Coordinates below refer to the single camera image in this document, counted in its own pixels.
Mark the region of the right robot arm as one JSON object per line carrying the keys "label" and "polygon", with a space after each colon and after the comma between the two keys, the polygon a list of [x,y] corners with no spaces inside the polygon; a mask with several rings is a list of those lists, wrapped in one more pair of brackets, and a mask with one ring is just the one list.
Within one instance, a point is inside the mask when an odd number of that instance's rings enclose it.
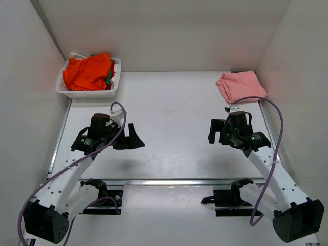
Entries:
{"label": "right robot arm", "polygon": [[276,161],[274,149],[262,132],[254,132],[252,116],[245,111],[228,114],[227,119],[212,119],[208,142],[214,143],[219,133],[219,143],[241,150],[246,158],[268,181],[272,193],[249,178],[231,183],[229,190],[215,190],[214,195],[202,203],[214,203],[218,207],[251,205],[255,215],[264,215],[272,221],[278,237],[286,242],[315,234],[319,231],[324,206],[320,200],[312,200],[299,188],[282,163]]}

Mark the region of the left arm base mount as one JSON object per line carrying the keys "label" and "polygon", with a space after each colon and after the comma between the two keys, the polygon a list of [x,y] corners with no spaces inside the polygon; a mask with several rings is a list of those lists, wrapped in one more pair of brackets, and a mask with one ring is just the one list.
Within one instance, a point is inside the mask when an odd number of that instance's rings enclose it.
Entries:
{"label": "left arm base mount", "polygon": [[123,187],[110,187],[100,179],[89,179],[80,182],[80,187],[90,185],[98,190],[95,202],[88,205],[80,214],[86,215],[120,215],[124,197]]}

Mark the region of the orange t shirt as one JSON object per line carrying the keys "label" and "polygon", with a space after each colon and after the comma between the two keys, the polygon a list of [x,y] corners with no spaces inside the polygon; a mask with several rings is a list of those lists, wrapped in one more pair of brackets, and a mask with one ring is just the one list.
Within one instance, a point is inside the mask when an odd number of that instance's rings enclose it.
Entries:
{"label": "orange t shirt", "polygon": [[68,90],[103,91],[107,87],[105,79],[110,69],[110,54],[103,53],[82,60],[69,58],[62,75]]}

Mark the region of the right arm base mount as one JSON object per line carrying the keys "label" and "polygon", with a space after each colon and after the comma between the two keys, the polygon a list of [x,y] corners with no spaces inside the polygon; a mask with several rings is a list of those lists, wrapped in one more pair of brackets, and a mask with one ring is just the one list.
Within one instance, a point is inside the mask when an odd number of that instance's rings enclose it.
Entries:
{"label": "right arm base mount", "polygon": [[225,180],[212,185],[213,194],[200,202],[202,205],[213,204],[216,217],[250,217],[253,206],[240,198],[241,184],[250,183],[250,179]]}

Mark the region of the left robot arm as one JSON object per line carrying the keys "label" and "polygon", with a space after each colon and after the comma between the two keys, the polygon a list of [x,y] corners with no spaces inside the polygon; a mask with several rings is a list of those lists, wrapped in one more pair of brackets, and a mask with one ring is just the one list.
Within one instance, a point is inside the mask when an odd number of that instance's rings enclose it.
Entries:
{"label": "left robot arm", "polygon": [[96,113],[71,146],[61,171],[29,198],[21,218],[26,232],[53,244],[66,242],[71,223],[85,208],[110,199],[100,179],[79,179],[106,147],[131,150],[144,147],[132,123],[126,124],[124,110]]}

